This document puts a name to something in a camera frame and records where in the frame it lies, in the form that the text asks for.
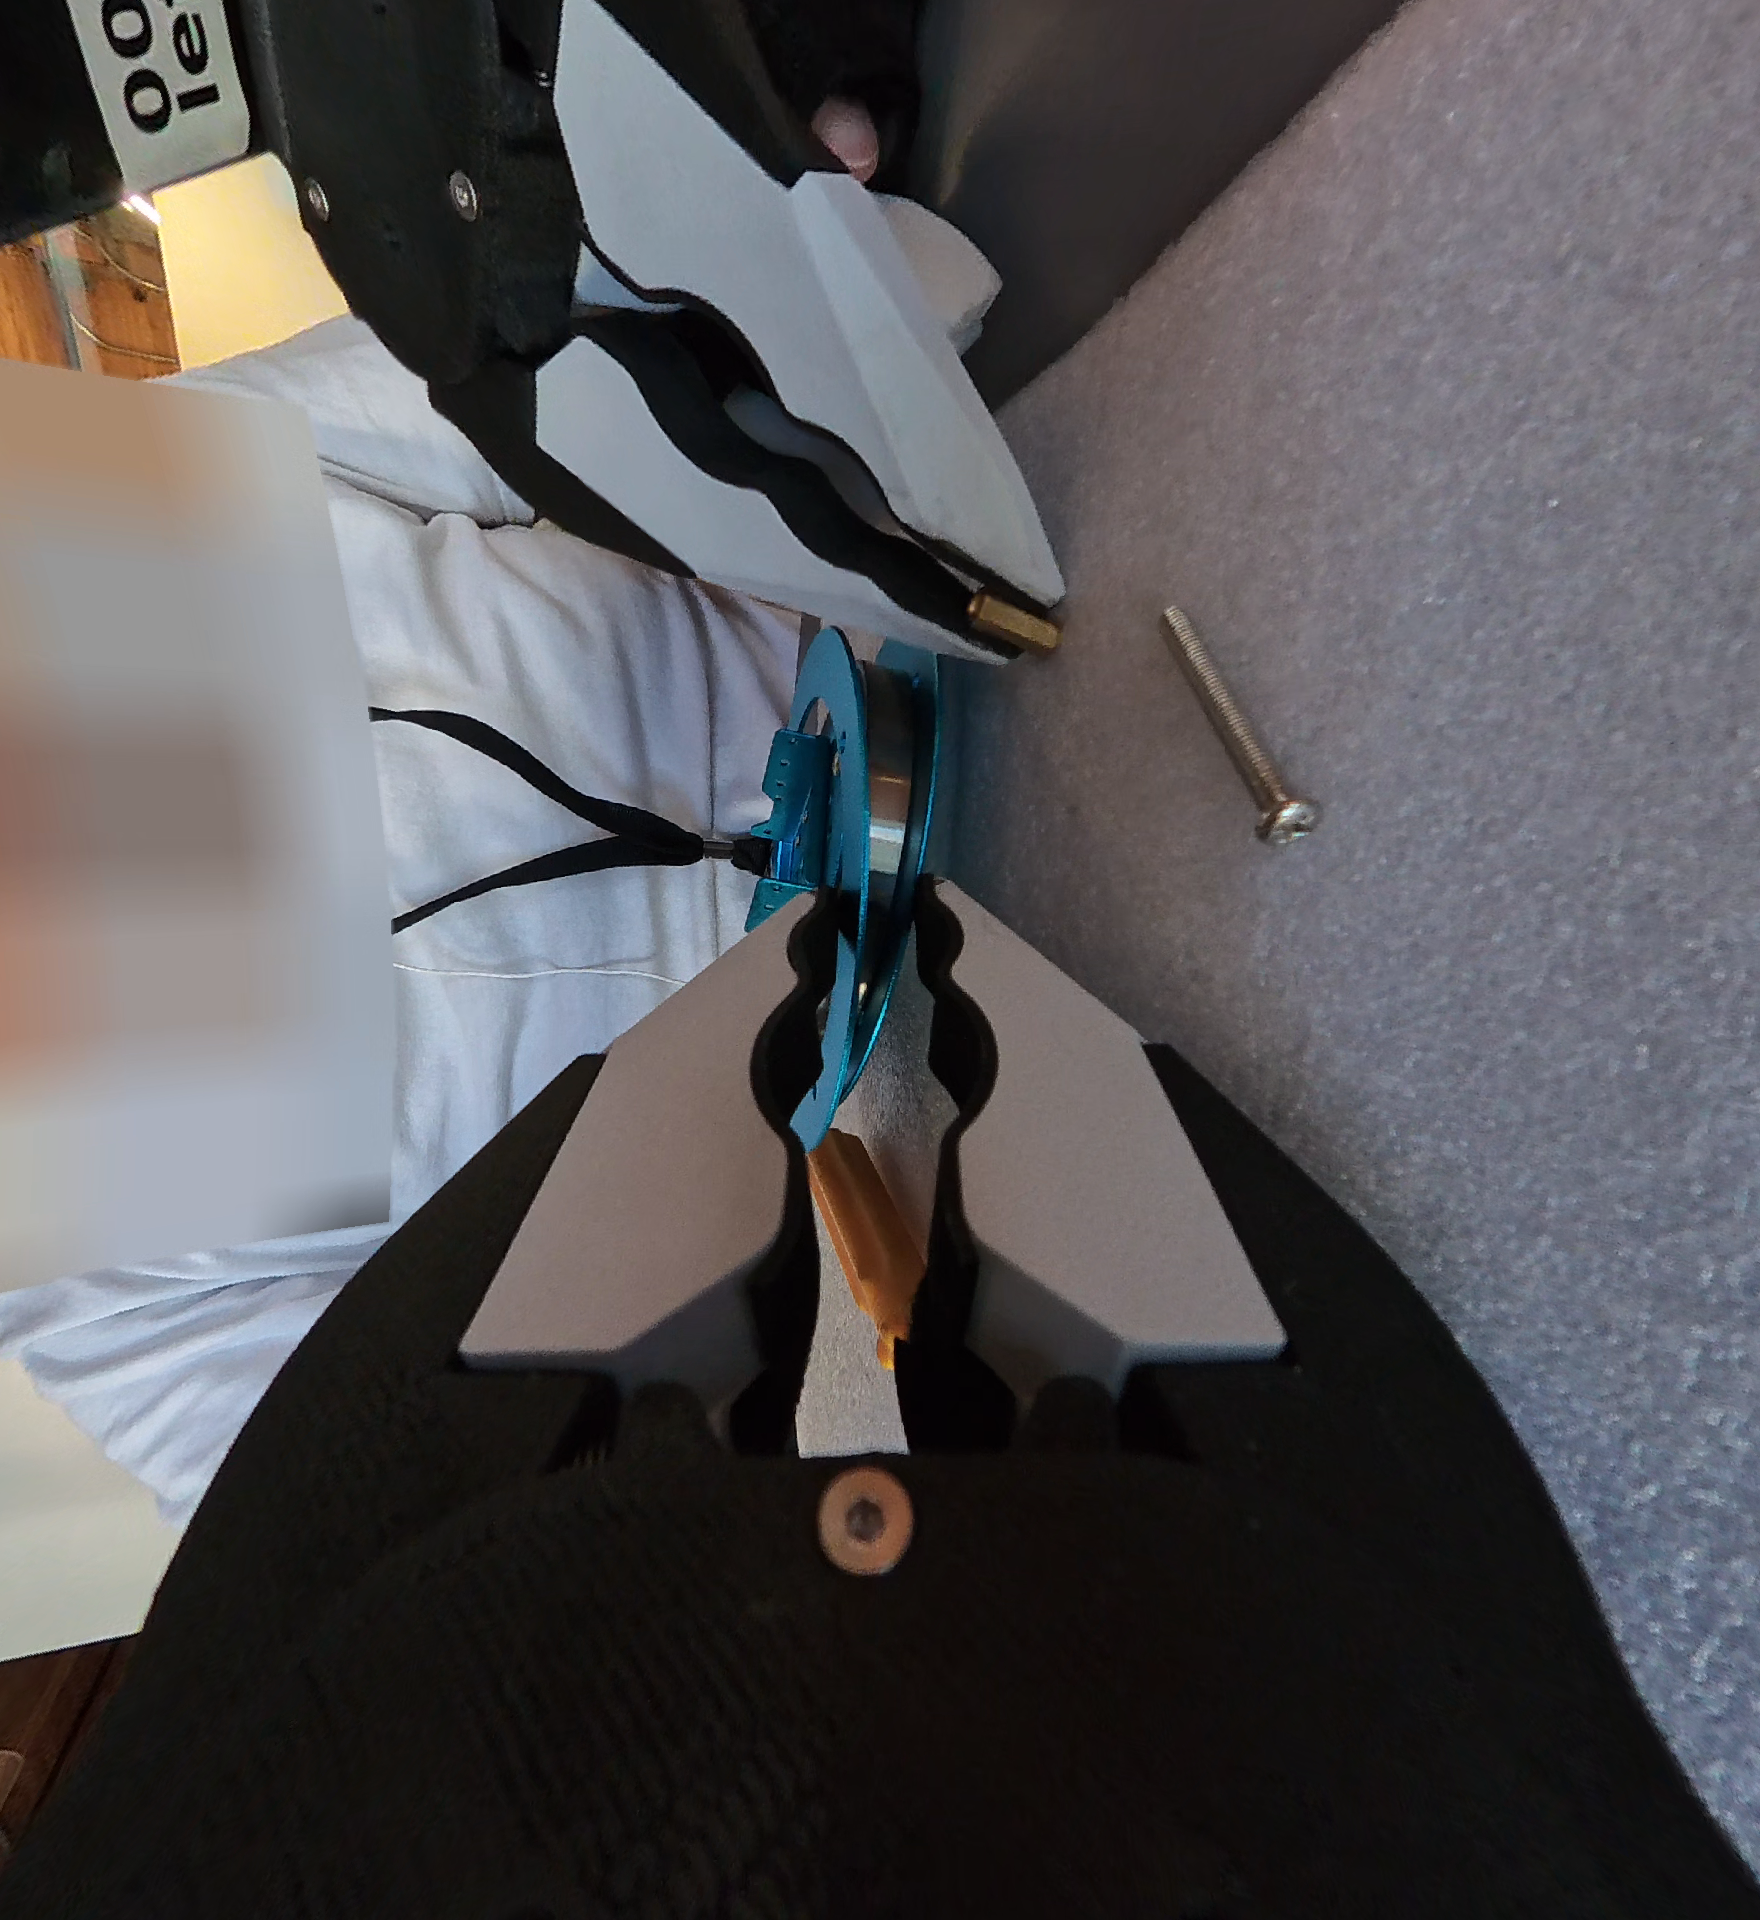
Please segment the blue round metal turntable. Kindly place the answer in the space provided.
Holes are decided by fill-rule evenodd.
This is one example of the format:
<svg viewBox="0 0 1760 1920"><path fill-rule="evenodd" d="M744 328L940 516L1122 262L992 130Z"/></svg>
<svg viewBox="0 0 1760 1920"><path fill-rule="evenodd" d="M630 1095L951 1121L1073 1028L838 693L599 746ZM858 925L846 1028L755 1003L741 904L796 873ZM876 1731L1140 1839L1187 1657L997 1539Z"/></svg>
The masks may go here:
<svg viewBox="0 0 1760 1920"><path fill-rule="evenodd" d="M886 643L858 660L842 629L802 658L786 725L768 741L768 819L736 839L755 876L747 930L802 894L838 894L838 982L820 1012L820 1077L791 1129L820 1150L879 1039L917 886L940 873L954 808L954 721L940 660Z"/></svg>

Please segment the yellow handled screwdriver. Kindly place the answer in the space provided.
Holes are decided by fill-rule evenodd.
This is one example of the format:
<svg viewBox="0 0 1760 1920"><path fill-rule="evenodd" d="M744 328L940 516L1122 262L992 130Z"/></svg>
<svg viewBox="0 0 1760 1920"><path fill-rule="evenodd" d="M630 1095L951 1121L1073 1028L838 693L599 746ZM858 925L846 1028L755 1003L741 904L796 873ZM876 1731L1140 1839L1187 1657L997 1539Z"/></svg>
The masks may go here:
<svg viewBox="0 0 1760 1920"><path fill-rule="evenodd" d="M924 1249L871 1163L865 1141L833 1129L810 1150L806 1167L855 1306L862 1306L876 1330L876 1360L891 1371L891 1348L910 1338Z"/></svg>

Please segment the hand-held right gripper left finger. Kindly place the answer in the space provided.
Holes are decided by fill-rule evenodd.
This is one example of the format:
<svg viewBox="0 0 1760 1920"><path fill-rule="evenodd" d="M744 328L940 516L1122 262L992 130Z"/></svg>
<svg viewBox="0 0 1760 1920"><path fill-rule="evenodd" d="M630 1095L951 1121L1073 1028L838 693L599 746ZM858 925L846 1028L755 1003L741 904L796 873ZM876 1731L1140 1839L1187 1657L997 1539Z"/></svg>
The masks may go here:
<svg viewBox="0 0 1760 1920"><path fill-rule="evenodd" d="M822 897L796 897L630 1028L461 1334L473 1371L686 1385L736 1444L791 1444L820 1244L810 1075Z"/></svg>

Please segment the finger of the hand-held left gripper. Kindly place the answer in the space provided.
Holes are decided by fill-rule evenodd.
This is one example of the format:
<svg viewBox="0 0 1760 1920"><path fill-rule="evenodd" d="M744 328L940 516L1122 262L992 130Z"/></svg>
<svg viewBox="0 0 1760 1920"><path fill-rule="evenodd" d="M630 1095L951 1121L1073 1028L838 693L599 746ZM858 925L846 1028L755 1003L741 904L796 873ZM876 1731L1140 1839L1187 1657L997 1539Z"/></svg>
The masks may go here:
<svg viewBox="0 0 1760 1920"><path fill-rule="evenodd" d="M997 274L871 195L768 87L741 4L564 4L556 117L581 199L581 328L670 328L752 446L812 463L970 592L1066 582L965 349Z"/></svg>
<svg viewBox="0 0 1760 1920"><path fill-rule="evenodd" d="M871 529L812 463L752 446L670 328L581 328L557 349L534 380L534 440L613 510L601 545L871 637L1016 658L973 619L992 600Z"/></svg>

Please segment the white foam sheet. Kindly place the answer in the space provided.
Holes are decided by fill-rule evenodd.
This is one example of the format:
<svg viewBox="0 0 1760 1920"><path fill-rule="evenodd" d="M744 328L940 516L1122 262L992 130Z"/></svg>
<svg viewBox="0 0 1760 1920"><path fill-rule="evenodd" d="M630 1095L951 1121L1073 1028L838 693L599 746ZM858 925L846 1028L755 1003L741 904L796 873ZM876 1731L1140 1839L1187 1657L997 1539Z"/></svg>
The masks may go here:
<svg viewBox="0 0 1760 1920"><path fill-rule="evenodd" d="M970 894L1449 1316L1760 1859L1760 4L1408 8L1008 435Z"/></svg>

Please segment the long silver machine screw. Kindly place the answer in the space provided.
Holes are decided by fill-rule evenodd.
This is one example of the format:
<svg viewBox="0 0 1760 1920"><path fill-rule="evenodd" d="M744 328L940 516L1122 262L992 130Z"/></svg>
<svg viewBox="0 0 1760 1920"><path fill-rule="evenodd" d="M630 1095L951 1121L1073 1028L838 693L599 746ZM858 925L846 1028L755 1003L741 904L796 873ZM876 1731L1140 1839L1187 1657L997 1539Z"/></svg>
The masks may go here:
<svg viewBox="0 0 1760 1920"><path fill-rule="evenodd" d="M1251 801L1260 808L1260 839L1262 846L1292 846L1305 833L1319 828L1319 801L1292 791L1273 753L1260 746L1241 701L1231 696L1231 685L1225 682L1214 658L1205 651L1205 637L1198 632L1198 627L1187 619L1187 614L1180 614L1175 601L1161 607L1161 629L1165 643L1193 685L1193 696L1205 710L1205 721L1214 725L1225 753L1231 758L1237 779L1251 786Z"/></svg>

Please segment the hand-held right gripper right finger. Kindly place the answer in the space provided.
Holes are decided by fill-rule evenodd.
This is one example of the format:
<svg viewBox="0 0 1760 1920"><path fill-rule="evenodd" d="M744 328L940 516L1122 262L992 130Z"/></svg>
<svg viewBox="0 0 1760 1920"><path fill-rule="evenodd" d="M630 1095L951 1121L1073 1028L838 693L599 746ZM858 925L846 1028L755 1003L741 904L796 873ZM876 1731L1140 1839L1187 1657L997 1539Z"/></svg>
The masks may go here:
<svg viewBox="0 0 1760 1920"><path fill-rule="evenodd" d="M960 1135L981 1249L973 1350L1036 1402L1051 1379L1122 1393L1146 1360L1267 1360L1283 1330L1180 1129L1146 1039L960 886L954 985L997 1075Z"/></svg>

